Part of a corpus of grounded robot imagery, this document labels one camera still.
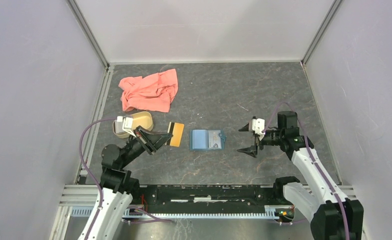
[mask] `blue container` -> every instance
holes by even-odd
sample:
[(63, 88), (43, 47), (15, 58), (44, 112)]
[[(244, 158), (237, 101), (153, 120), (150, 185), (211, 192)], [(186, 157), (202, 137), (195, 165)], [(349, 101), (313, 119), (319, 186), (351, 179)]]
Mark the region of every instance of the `blue container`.
[(195, 129), (190, 132), (190, 150), (211, 151), (225, 148), (225, 134), (222, 130)]

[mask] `pink cloth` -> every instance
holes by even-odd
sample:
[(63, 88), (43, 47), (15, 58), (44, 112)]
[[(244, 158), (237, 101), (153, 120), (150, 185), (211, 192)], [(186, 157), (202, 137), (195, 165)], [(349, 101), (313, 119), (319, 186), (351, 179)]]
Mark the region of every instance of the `pink cloth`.
[(167, 113), (178, 91), (177, 71), (155, 73), (146, 77), (126, 77), (119, 82), (124, 90), (121, 96), (122, 110), (133, 109)]

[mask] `purple cable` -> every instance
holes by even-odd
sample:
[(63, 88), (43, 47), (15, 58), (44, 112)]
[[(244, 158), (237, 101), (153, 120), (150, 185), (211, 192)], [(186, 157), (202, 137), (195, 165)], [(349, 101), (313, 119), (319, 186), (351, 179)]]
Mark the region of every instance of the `purple cable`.
[[(273, 117), (275, 116), (275, 114), (277, 114), (278, 108), (279, 108), (282, 104), (287, 105), (287, 106), (291, 109), (291, 111), (296, 112), (296, 111), (294, 110), (294, 108), (293, 108), (288, 102), (286, 102), (286, 101), (280, 102), (280, 103), (277, 104), (277, 106), (275, 107), (274, 112), (272, 113), (271, 118), (269, 119), (269, 121), (266, 123), (265, 128), (263, 129), (262, 133), (265, 133), (265, 132), (266, 132), (266, 130), (268, 129), (269, 125), (270, 125), (271, 122), (272, 122)], [(316, 159), (314, 158), (314, 156), (313, 156), (313, 154), (312, 154), (311, 148), (309, 147), (308, 136), (307, 136), (307, 134), (306, 134), (306, 131), (305, 131), (305, 127), (304, 127), (303, 122), (302, 122), (299, 118), (297, 118), (297, 121), (299, 122), (300, 128), (302, 129), (302, 132), (303, 132), (303, 135), (304, 135), (304, 138), (305, 138), (306, 149), (308, 150), (308, 153), (309, 153), (310, 158), (312, 159), (312, 162), (314, 163), (315, 167), (317, 168), (317, 170), (318, 170), (319, 173), (321, 174), (322, 178), (325, 180), (325, 182), (327, 183), (328, 187), (330, 188), (330, 190), (333, 192), (334, 196), (336, 197), (337, 202), (339, 203), (340, 210), (342, 211), (342, 216), (343, 216), (343, 224), (344, 224), (344, 232), (345, 232), (346, 240), (350, 240), (350, 235), (349, 235), (349, 224), (347, 223), (347, 215), (346, 215), (346, 210), (344, 209), (344, 206), (343, 206), (343, 202), (342, 202), (340, 196), (336, 193), (336, 189), (335, 189), (334, 186), (331, 184), (330, 180), (327, 178), (327, 176), (325, 175), (324, 171), (321, 169), (321, 167), (319, 166), (319, 164), (316, 162)]]
[(100, 208), (102, 207), (103, 203), (103, 190), (102, 187), (100, 186), (99, 182), (97, 181), (97, 178), (93, 175), (92, 172), (90, 172), (90, 169), (88, 169), (87, 164), (84, 161), (84, 156), (82, 154), (82, 140), (84, 139), (85, 133), (95, 124), (100, 123), (100, 122), (105, 122), (105, 121), (113, 121), (116, 118), (105, 118), (105, 119), (100, 119), (95, 122), (92, 122), (88, 127), (85, 128), (85, 130), (82, 132), (81, 137), (79, 139), (79, 146), (78, 146), (78, 152), (79, 152), (79, 158), (81, 159), (81, 164), (87, 171), (87, 173), (90, 175), (90, 177), (94, 180), (94, 183), (96, 183), (96, 186), (99, 190), (100, 194), (100, 200), (99, 200), (99, 207), (96, 210), (96, 213), (94, 214), (93, 220), (90, 223), (90, 226), (88, 227), (87, 233), (85, 234), (84, 239), (88, 239), (88, 236), (90, 235), (91, 229), (93, 228), (94, 223), (96, 222), (97, 216), (99, 215)]
[(170, 219), (161, 219), (161, 218), (155, 217), (152, 214), (150, 214), (150, 213), (146, 212), (145, 210), (143, 210), (139, 207), (136, 207), (136, 206), (129, 206), (129, 207), (127, 207), (127, 209), (138, 210), (139, 212), (144, 213), (147, 216), (153, 218), (153, 220), (148, 220), (148, 221), (129, 221), (128, 223), (130, 223), (130, 224), (148, 224), (148, 223), (155, 223), (155, 222), (171, 223), (172, 222), (172, 220), (170, 220)]

